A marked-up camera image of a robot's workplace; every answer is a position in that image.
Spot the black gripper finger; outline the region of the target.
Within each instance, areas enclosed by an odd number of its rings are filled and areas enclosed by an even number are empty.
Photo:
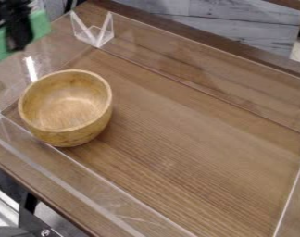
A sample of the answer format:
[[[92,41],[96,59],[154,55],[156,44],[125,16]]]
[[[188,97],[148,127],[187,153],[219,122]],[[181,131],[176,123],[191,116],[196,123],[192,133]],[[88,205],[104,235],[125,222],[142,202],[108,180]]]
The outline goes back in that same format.
[[[30,22],[30,0],[3,0],[0,16],[6,27],[6,43],[10,52],[23,51],[34,39]]]

